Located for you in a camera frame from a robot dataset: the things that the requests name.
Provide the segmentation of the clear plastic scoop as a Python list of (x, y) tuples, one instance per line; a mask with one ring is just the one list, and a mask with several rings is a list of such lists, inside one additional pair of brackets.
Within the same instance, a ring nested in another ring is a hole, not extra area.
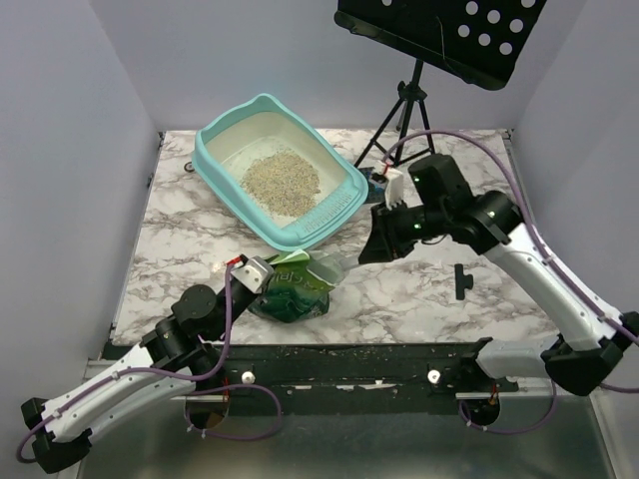
[(313, 254), (307, 271), (323, 282), (337, 285), (344, 280), (348, 272), (359, 266), (356, 255), (344, 255), (338, 252)]

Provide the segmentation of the green litter bag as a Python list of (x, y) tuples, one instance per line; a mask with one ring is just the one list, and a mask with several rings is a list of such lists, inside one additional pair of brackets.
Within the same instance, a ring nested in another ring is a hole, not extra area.
[(329, 294), (338, 284), (327, 284), (307, 271), (314, 253), (325, 252), (298, 249), (267, 257), (275, 272), (264, 292), (249, 306), (250, 313), (282, 323), (327, 314)]

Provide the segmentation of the black bag clip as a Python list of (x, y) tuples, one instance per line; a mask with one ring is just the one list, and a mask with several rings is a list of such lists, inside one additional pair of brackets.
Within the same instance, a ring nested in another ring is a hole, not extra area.
[(474, 276), (466, 273), (462, 263), (454, 265), (455, 298), (459, 301), (465, 300), (466, 292), (474, 288)]

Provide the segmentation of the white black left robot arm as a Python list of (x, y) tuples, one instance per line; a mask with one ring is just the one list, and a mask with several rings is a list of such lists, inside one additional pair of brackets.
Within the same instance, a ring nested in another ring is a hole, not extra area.
[(184, 381), (201, 394), (214, 392), (230, 352), (233, 322), (265, 285), (245, 285), (237, 278), (219, 292), (193, 285), (171, 306), (171, 314), (110, 368), (57, 399), (23, 403), (30, 431), (18, 446), (17, 460), (36, 463), (48, 474), (75, 464), (90, 452), (100, 416), (164, 378)]

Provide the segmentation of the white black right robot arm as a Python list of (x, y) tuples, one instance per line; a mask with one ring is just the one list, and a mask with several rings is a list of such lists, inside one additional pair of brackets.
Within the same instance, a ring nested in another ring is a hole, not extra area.
[[(416, 207), (403, 199), (405, 177), (421, 199)], [(504, 377), (547, 378), (577, 396), (604, 386), (638, 333), (637, 312), (619, 311), (565, 270), (507, 194), (474, 194), (455, 159), (441, 154), (414, 162), (406, 175), (379, 163), (370, 178), (384, 186), (384, 200), (370, 210), (358, 263), (391, 262), (418, 242), (450, 237), (507, 273), (558, 329), (537, 340), (478, 340), (452, 376), (457, 390), (479, 391)]]

